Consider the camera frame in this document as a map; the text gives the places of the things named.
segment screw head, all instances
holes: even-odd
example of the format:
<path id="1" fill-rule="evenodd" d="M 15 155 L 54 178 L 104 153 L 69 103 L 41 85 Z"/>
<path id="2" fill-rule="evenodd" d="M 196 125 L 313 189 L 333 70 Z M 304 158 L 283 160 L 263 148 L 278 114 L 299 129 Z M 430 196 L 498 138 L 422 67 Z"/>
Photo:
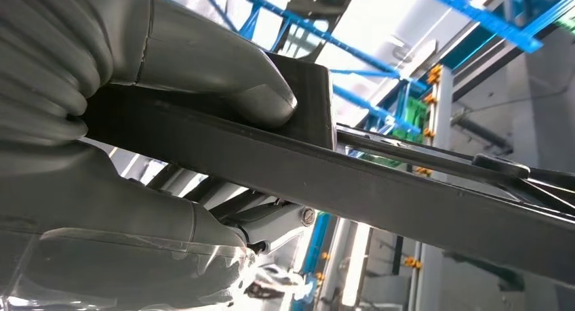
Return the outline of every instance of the screw head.
<path id="1" fill-rule="evenodd" d="M 302 224 L 304 226 L 310 226 L 315 221 L 315 212 L 313 209 L 305 207 L 302 209 Z"/>

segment gray wall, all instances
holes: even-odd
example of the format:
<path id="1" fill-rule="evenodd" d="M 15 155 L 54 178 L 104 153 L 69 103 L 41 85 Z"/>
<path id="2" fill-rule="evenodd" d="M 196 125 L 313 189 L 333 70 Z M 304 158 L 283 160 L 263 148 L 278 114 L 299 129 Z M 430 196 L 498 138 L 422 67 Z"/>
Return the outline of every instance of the gray wall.
<path id="1" fill-rule="evenodd" d="M 474 110 L 469 115 L 472 120 L 512 142 L 515 151 L 511 159 L 575 172 L 574 75 L 574 38 L 556 30 L 544 39 L 541 50 L 517 57 L 454 104 L 453 110 L 463 106 Z M 488 143 L 457 127 L 453 128 L 451 139 L 452 149 L 458 152 L 496 152 Z M 529 274 L 525 275 L 525 282 L 524 293 L 502 293 L 495 276 L 446 258 L 441 309 L 575 310 L 573 291 Z"/>

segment ceiling light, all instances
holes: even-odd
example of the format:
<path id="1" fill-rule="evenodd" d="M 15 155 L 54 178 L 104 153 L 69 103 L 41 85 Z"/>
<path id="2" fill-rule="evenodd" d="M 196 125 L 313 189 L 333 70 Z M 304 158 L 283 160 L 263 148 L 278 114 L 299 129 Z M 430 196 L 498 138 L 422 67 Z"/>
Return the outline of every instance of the ceiling light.
<path id="1" fill-rule="evenodd" d="M 355 306 L 357 302 L 357 290 L 361 280 L 363 263 L 365 262 L 365 250 L 368 247 L 370 238 L 370 226 L 365 223 L 357 223 L 353 247 L 347 275 L 345 277 L 345 286 L 342 294 L 342 304 L 345 306 Z"/>

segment blue steel beam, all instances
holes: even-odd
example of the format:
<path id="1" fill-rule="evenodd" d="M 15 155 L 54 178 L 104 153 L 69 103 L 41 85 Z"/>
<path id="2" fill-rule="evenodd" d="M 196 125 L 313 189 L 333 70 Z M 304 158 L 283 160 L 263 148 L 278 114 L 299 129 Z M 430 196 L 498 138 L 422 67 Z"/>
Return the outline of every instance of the blue steel beam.
<path id="1" fill-rule="evenodd" d="M 469 0 L 438 1 L 453 7 L 470 19 L 479 22 L 482 27 L 503 39 L 513 42 L 523 51 L 532 53 L 543 46 L 541 41 L 534 38 L 536 32 L 533 33 L 532 30 L 521 30 L 515 25 L 494 15 L 492 12 L 472 6 Z"/>
<path id="2" fill-rule="evenodd" d="M 379 106 L 374 106 L 373 104 L 369 103 L 367 100 L 356 96 L 355 94 L 351 93 L 350 91 L 341 88 L 337 85 L 334 85 L 334 93 L 340 96 L 341 98 L 348 100 L 349 102 L 359 106 L 361 108 L 367 109 L 371 115 L 374 115 L 380 119 L 385 120 L 387 117 L 392 117 L 395 120 L 395 124 L 400 128 L 403 128 L 406 131 L 413 131 L 414 133 L 421 133 L 421 129 L 418 127 L 413 126 L 412 124 L 404 121 L 402 119 L 395 118 L 392 113 L 385 110 L 384 108 L 380 108 Z"/>
<path id="3" fill-rule="evenodd" d="M 535 35 L 543 30 L 546 26 L 558 20 L 575 7 L 575 0 L 559 0 L 555 5 L 550 7 L 545 13 L 539 15 L 525 27 L 525 32 Z"/>
<path id="4" fill-rule="evenodd" d="M 395 70 L 395 68 L 393 68 L 392 66 L 385 64 L 384 62 L 358 50 L 355 49 L 354 47 L 351 47 L 350 45 L 347 45 L 346 43 L 343 43 L 339 40 L 337 40 L 335 37 L 333 37 L 329 32 L 325 32 L 322 30 L 319 30 L 318 28 L 316 28 L 313 23 L 310 23 L 306 20 L 304 20 L 303 18 L 301 18 L 300 16 L 297 16 L 296 14 L 293 14 L 292 12 L 289 11 L 285 11 L 284 9 L 281 9 L 279 7 L 277 7 L 276 5 L 273 5 L 272 3 L 266 1 L 266 0 L 248 0 L 251 1 L 254 5 L 261 5 L 263 8 L 283 17 L 283 18 L 287 18 L 291 21 L 292 24 L 295 24 L 297 26 L 299 26 L 300 28 L 303 28 L 304 30 L 309 31 L 311 34 L 322 38 L 324 40 L 326 40 L 327 42 L 331 43 L 332 45 L 335 45 L 336 47 L 343 49 L 347 52 L 349 52 L 352 56 L 356 57 L 357 59 L 360 59 L 363 62 L 366 62 L 370 65 L 372 65 L 373 67 L 376 67 L 377 69 L 383 70 L 384 72 L 391 72 L 393 74 L 395 74 L 395 77 L 398 79 L 405 79 L 406 81 L 410 81 L 413 82 L 414 80 L 408 77 L 402 77 L 399 72 L 397 70 Z M 416 86 L 421 87 L 422 83 L 421 82 L 417 82 Z"/>
<path id="5" fill-rule="evenodd" d="M 252 7 L 252 12 L 250 16 L 247 17 L 247 20 L 243 23 L 241 28 L 239 29 L 239 35 L 242 37 L 252 40 L 254 38 L 254 31 L 256 30 L 256 22 L 258 21 L 258 16 L 260 15 L 260 8 L 259 5 L 254 5 Z"/>
<path id="6" fill-rule="evenodd" d="M 368 77 L 391 77 L 397 78 L 397 74 L 394 72 L 380 72 L 374 70 L 351 70 L 351 69 L 330 69 L 330 72 L 334 72 L 336 74 L 358 74 L 361 76 L 368 76 Z"/>

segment metal rail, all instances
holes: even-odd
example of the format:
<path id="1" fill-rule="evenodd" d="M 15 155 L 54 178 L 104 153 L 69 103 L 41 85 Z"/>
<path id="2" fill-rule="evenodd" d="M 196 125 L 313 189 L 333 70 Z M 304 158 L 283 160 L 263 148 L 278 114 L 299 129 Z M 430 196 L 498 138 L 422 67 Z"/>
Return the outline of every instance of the metal rail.
<path id="1" fill-rule="evenodd" d="M 574 218 L 533 205 L 540 203 L 536 199 L 506 199 L 422 178 L 138 90 L 106 89 L 94 96 L 85 115 L 88 136 L 442 249 L 575 284 L 575 247 L 565 244 L 575 240 Z"/>

